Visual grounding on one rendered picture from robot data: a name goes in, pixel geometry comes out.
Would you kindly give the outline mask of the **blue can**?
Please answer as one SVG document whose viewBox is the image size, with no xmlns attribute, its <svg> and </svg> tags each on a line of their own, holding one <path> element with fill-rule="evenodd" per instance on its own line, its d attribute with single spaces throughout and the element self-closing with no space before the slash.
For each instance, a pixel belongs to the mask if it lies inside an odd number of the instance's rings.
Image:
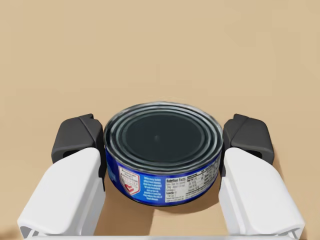
<svg viewBox="0 0 320 240">
<path fill-rule="evenodd" d="M 182 103 L 137 104 L 104 128 L 108 176 L 126 197 L 168 207 L 193 201 L 215 183 L 223 129 L 206 112 Z"/>
</svg>

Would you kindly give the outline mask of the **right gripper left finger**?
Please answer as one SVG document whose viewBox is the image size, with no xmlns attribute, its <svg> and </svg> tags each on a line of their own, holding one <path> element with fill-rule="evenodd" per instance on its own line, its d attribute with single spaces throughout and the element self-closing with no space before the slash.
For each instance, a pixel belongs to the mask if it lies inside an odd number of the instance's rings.
<svg viewBox="0 0 320 240">
<path fill-rule="evenodd" d="M 93 114 L 64 120 L 46 170 L 17 224 L 24 237 L 92 236 L 105 202 L 103 126 Z"/>
</svg>

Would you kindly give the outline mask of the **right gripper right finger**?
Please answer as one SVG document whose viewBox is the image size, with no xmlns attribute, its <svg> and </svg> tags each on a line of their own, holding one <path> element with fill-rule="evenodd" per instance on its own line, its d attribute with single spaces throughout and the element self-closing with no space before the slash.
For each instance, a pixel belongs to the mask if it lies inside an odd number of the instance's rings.
<svg viewBox="0 0 320 240">
<path fill-rule="evenodd" d="M 235 114 L 224 124 L 218 199 L 231 236 L 302 235 L 305 221 L 274 158 L 263 121 Z"/>
</svg>

